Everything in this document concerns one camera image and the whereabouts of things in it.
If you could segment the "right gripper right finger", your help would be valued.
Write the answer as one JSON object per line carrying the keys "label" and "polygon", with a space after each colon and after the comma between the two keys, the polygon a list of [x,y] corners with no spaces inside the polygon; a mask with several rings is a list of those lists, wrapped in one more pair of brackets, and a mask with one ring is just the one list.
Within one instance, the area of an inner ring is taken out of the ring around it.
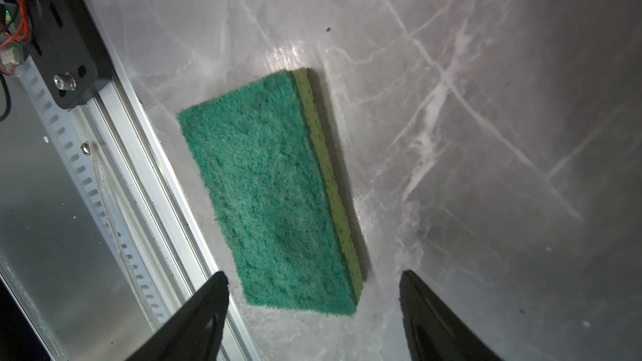
{"label": "right gripper right finger", "polygon": [[412,360],[499,359],[411,270],[401,275],[400,302]]}

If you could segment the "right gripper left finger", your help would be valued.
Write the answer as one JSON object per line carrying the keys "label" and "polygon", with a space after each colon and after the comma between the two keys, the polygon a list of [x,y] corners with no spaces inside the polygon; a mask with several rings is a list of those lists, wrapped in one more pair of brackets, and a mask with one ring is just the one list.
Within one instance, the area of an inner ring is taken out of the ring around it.
{"label": "right gripper left finger", "polygon": [[215,360],[228,307],[228,279],[219,271],[129,360]]}

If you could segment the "green scouring pad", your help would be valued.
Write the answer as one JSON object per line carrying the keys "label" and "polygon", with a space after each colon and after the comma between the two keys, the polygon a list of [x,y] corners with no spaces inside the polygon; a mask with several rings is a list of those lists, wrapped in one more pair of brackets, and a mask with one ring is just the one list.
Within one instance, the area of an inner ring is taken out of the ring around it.
{"label": "green scouring pad", "polygon": [[248,304],[355,313],[363,275],[309,70],[177,115]]}

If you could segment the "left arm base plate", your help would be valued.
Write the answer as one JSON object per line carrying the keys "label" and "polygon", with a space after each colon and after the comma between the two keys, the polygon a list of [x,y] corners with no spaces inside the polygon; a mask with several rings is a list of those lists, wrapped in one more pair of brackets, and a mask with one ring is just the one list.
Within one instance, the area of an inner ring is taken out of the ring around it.
{"label": "left arm base plate", "polygon": [[58,107],[98,95],[114,76],[110,55],[84,0],[35,0],[30,54]]}

